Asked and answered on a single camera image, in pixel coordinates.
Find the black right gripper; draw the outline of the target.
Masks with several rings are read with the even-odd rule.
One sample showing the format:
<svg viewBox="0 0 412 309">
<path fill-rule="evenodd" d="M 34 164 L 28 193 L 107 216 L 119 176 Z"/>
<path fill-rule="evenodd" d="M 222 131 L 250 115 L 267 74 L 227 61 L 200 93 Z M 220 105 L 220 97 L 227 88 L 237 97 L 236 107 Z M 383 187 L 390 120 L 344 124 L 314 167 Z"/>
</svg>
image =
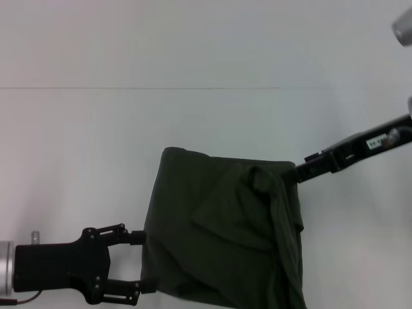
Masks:
<svg viewBox="0 0 412 309">
<path fill-rule="evenodd" d="M 363 131 L 305 158 L 281 175 L 288 185 L 303 183 L 323 174 L 336 173 L 359 161 L 411 142 L 411 116 L 406 114 Z"/>
</svg>

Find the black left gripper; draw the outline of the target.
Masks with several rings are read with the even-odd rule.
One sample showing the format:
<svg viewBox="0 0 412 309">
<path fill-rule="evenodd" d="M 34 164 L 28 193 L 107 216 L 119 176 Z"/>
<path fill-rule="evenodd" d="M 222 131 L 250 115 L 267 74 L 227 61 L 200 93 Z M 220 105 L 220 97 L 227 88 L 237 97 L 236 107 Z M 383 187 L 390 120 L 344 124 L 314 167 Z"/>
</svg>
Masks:
<svg viewBox="0 0 412 309">
<path fill-rule="evenodd" d="M 14 291 L 70 288 L 79 291 L 88 304 L 137 305 L 141 294 L 157 291 L 158 280 L 108 279 L 108 247 L 144 245 L 145 241 L 143 230 L 129 232 L 121 223 L 97 230 L 85 229 L 81 237 L 71 243 L 18 245 L 14 258 Z"/>
</svg>

